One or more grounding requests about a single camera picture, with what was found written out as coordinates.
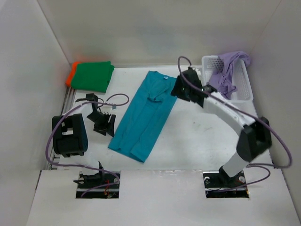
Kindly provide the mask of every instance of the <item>green cloth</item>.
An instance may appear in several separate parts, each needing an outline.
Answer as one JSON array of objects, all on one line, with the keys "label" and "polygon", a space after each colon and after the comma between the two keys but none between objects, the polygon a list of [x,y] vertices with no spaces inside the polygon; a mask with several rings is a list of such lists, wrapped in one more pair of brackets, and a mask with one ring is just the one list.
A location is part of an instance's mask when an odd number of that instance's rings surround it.
[{"label": "green cloth", "polygon": [[78,64],[71,87],[105,93],[114,68],[110,61]]}]

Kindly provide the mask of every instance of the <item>table surface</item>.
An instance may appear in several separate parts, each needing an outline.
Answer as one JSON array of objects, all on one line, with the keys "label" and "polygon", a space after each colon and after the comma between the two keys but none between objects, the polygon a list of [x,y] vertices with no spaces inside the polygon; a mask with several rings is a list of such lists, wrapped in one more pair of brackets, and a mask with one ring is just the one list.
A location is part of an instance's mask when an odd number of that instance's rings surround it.
[{"label": "table surface", "polygon": [[[116,68],[106,99],[115,93],[132,98],[148,71],[176,77],[176,66]],[[87,92],[77,91],[75,99]],[[111,100],[122,103],[124,97]],[[237,105],[256,114],[252,102]],[[117,128],[127,106],[118,107]],[[218,170],[235,152],[237,134],[215,115],[196,104],[177,100],[145,163],[107,148],[111,137],[93,132],[85,124],[93,158],[106,170],[121,171],[116,200],[75,199],[78,169],[42,172],[28,226],[63,225],[288,225],[299,220],[283,175],[271,169],[267,180],[248,186],[250,198],[206,199],[202,171]],[[256,162],[271,162],[269,152]],[[70,163],[61,158],[60,163]],[[262,169],[245,169],[246,181],[266,176]]]}]

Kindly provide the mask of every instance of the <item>teal cloth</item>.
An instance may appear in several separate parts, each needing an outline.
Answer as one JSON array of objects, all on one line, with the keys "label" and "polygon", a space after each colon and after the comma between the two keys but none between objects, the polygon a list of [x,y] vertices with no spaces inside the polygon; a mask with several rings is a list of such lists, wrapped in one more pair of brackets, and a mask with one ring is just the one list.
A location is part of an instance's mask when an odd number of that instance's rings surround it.
[{"label": "teal cloth", "polygon": [[109,149],[145,162],[171,112],[175,78],[149,71],[112,138]]}]

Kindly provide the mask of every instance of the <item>wall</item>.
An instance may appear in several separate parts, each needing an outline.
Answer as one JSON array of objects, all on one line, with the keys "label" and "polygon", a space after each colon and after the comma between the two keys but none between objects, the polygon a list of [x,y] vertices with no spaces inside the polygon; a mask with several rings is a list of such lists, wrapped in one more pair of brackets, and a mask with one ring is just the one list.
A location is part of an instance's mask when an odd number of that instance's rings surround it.
[{"label": "wall", "polygon": [[23,226],[70,67],[35,0],[0,0],[0,225]]},{"label": "wall", "polygon": [[[282,0],[251,52],[249,78],[259,115],[266,116],[292,151],[294,163],[284,170],[290,193],[301,218],[300,196],[300,53],[301,1]],[[277,164],[287,156],[274,140],[271,155]]]},{"label": "wall", "polygon": [[251,51],[280,0],[38,0],[69,62],[175,64]]}]

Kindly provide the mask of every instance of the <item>orange cloth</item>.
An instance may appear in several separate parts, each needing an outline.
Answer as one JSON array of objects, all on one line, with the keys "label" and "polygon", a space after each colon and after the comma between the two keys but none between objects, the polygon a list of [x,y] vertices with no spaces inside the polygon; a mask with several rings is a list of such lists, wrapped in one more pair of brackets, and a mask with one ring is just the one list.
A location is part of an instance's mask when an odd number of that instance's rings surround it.
[{"label": "orange cloth", "polygon": [[81,62],[74,62],[72,64],[71,72],[70,72],[70,74],[69,74],[69,76],[68,76],[68,78],[67,78],[67,80],[65,82],[66,86],[68,86],[68,87],[71,87],[71,81],[72,81],[72,79],[73,79],[73,77],[74,77],[74,75],[76,73],[76,68],[77,68],[78,64],[81,64]]}]

